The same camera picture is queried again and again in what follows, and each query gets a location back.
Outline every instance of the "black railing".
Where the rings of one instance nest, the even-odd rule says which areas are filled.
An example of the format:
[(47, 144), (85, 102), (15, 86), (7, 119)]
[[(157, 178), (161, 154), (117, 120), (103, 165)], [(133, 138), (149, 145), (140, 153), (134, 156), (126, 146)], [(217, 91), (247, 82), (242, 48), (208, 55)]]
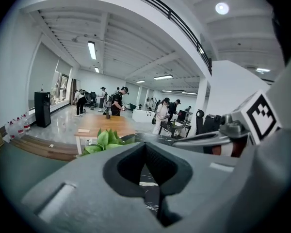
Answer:
[(200, 44), (192, 30), (189, 28), (189, 26), (169, 6), (167, 6), (161, 0), (142, 0), (142, 1), (148, 3), (152, 7), (159, 10), (163, 15), (165, 15), (169, 20), (174, 22), (183, 31), (183, 33), (188, 37), (188, 39), (196, 48), (197, 52), (205, 62), (211, 74), (211, 62), (208, 59), (202, 45)]

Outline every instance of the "wooden table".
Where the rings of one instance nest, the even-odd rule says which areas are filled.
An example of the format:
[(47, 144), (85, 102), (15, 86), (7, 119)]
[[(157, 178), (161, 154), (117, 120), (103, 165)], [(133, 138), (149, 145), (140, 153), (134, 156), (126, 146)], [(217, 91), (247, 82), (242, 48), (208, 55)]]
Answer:
[(77, 140), (79, 154), (82, 153), (80, 139), (97, 139), (97, 134), (100, 129), (101, 131), (110, 129), (117, 131), (119, 137), (136, 133), (123, 116), (111, 116), (110, 119), (107, 119), (105, 115), (83, 114), (78, 129), (90, 130), (89, 133), (76, 132), (74, 134)]

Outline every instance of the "water bottle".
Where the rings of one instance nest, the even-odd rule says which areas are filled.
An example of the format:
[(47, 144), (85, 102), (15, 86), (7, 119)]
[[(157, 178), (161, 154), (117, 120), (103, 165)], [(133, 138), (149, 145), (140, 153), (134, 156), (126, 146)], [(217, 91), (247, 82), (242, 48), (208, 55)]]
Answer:
[(29, 123), (29, 118), (27, 118), (26, 114), (24, 114), (23, 120), (24, 120), (24, 130), (25, 130), (25, 133), (27, 133), (30, 130), (30, 123)]
[(23, 126), (22, 121), (19, 119), (19, 117), (17, 118), (16, 125), (17, 125), (18, 136), (22, 137), (24, 135), (24, 126)]
[(15, 138), (16, 128), (13, 121), (8, 122), (8, 125), (6, 127), (6, 132), (8, 133), (11, 139)]

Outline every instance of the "ceiling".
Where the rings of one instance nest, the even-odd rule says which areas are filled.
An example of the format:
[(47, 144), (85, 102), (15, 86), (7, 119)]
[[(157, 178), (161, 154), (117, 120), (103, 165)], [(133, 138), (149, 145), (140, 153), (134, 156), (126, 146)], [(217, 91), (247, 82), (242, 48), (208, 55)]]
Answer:
[[(230, 60), (258, 75), (275, 80), (284, 68), (280, 45), (272, 27), (272, 8), (266, 0), (183, 0), (193, 8), (197, 19), (208, 31), (218, 56), (211, 51), (208, 39), (201, 35), (206, 54), (214, 60)], [(226, 15), (215, 11), (224, 2)], [(254, 68), (270, 69), (260, 74)]]
[[(81, 7), (39, 10), (32, 16), (47, 25), (83, 70), (95, 72), (98, 67), (105, 75), (131, 83), (145, 80), (142, 85), (156, 90), (198, 91), (196, 67), (188, 66), (155, 32), (133, 21)], [(96, 60), (90, 56), (88, 41), (95, 43)], [(174, 78), (154, 80), (166, 74)]]

